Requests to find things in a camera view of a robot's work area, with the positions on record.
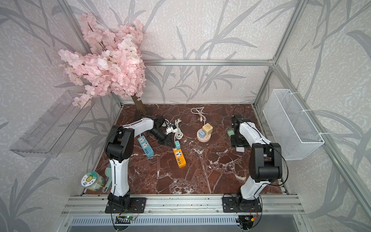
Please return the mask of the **white charger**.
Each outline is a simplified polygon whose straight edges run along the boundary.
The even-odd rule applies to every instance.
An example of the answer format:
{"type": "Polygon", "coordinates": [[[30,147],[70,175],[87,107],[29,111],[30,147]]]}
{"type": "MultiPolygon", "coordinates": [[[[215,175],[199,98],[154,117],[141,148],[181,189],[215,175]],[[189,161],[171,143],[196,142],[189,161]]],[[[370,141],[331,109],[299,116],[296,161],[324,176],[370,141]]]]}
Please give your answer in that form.
{"type": "Polygon", "coordinates": [[[244,153],[245,148],[244,147],[236,147],[236,151],[240,153],[244,153]]]}

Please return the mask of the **green plug adapter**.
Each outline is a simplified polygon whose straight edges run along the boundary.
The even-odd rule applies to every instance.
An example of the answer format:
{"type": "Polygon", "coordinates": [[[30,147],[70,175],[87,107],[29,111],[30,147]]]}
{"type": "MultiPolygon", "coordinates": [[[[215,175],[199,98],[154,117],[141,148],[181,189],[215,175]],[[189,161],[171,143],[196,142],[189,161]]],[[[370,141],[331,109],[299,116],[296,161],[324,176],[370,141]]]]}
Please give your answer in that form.
{"type": "Polygon", "coordinates": [[[234,136],[234,130],[228,130],[227,135],[228,135],[228,137],[234,136]]]}

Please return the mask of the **teal plug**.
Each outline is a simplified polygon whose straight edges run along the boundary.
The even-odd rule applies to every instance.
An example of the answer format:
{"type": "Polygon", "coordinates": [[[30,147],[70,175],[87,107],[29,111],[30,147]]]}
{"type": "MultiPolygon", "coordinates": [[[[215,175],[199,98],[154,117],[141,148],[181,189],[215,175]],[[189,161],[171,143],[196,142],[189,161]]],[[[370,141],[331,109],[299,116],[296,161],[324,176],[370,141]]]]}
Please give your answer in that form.
{"type": "Polygon", "coordinates": [[[176,150],[181,148],[181,145],[180,145],[179,141],[175,141],[175,148],[176,148],[176,150]]]}

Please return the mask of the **blue power strip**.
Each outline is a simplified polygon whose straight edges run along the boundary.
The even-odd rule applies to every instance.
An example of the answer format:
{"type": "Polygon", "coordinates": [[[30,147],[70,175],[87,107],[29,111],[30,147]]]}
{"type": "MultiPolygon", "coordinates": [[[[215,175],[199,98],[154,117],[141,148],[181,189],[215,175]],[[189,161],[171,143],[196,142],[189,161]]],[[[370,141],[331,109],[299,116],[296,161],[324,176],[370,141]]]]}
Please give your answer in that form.
{"type": "Polygon", "coordinates": [[[149,142],[147,141],[146,137],[145,136],[140,136],[138,138],[138,142],[140,143],[145,155],[150,158],[154,155],[154,151],[152,149],[152,147],[150,146],[149,142]]]}

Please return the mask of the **orange power strip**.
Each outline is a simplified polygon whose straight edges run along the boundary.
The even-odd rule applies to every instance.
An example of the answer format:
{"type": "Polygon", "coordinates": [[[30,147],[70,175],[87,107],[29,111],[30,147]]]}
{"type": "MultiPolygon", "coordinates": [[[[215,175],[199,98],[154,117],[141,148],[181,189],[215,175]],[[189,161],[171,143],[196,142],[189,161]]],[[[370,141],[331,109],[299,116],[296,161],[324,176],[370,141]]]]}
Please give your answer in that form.
{"type": "Polygon", "coordinates": [[[177,164],[179,168],[186,167],[186,161],[183,155],[183,152],[181,149],[176,150],[176,148],[173,149],[177,164]]]}

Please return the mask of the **round pink socket base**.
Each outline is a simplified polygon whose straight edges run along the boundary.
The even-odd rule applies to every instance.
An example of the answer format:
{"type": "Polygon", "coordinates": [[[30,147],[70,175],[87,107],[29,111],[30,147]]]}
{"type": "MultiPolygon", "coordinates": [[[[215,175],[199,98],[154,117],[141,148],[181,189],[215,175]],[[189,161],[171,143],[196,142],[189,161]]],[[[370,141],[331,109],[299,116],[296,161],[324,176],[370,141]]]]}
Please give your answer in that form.
{"type": "Polygon", "coordinates": [[[202,143],[206,143],[210,141],[211,135],[206,135],[202,129],[199,129],[197,132],[197,139],[202,143]]]}

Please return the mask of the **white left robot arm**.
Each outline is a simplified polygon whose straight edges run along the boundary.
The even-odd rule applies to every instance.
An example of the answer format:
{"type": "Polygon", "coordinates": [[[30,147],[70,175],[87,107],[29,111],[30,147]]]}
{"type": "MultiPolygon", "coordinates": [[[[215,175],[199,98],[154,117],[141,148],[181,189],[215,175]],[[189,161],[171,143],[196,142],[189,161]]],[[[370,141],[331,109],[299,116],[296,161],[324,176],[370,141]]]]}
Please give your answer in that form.
{"type": "Polygon", "coordinates": [[[159,144],[176,148],[174,137],[161,129],[164,122],[163,116],[148,116],[131,124],[111,128],[105,145],[105,154],[109,158],[112,170],[112,188],[108,196],[108,201],[112,205],[124,209],[130,206],[128,162],[133,154],[135,137],[149,132],[159,144]]]}

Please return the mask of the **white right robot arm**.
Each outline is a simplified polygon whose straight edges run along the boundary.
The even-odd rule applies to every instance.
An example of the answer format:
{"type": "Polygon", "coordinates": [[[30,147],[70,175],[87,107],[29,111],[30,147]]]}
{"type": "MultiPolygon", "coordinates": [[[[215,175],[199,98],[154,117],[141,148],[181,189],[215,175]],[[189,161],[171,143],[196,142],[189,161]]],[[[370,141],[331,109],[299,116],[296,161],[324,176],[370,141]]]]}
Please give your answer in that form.
{"type": "Polygon", "coordinates": [[[232,147],[237,152],[251,148],[249,178],[236,194],[236,205],[242,211],[258,205],[259,195],[265,186],[282,177],[282,150],[278,143],[264,137],[251,120],[233,115],[231,123],[234,133],[231,136],[232,147]]]}

